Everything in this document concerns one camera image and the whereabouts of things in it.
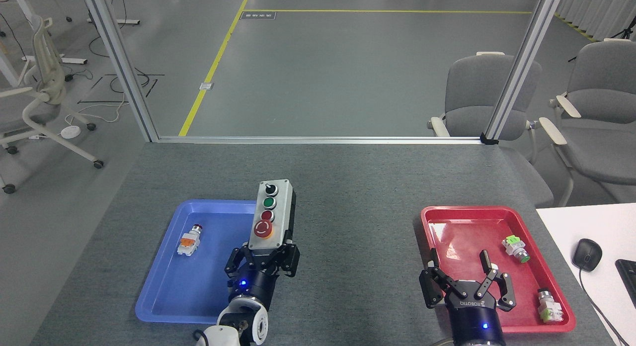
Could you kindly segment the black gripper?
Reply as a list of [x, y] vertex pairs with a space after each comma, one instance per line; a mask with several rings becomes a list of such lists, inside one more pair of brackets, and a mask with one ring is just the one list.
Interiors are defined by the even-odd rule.
[[[427, 267], [420, 272], [420, 287], [429, 309], [441, 302], [444, 293], [454, 344], [506, 344], [496, 307], [509, 312], [517, 305], [511, 276], [501, 272], [490, 261], [487, 250], [482, 250], [479, 259], [485, 274], [483, 282], [457, 282], [439, 267], [435, 248], [430, 255]], [[496, 300], [488, 292], [493, 282], [499, 287], [500, 298]]]
[[234, 248], [225, 266], [229, 280], [229, 301], [238, 296], [256, 298], [265, 308], [270, 308], [279, 276], [294, 277], [300, 259], [300, 251], [293, 241], [285, 241], [282, 246], [272, 251], [260, 264], [256, 261], [248, 244]]

